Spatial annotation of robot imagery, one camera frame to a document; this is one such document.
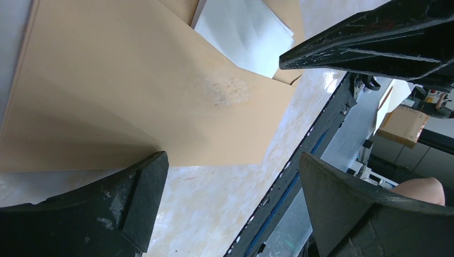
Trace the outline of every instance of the stack of paper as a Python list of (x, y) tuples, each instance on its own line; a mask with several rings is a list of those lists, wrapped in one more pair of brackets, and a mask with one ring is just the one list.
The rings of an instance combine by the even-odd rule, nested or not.
[(191, 26), (235, 65), (268, 78), (294, 42), (262, 0), (201, 0)]

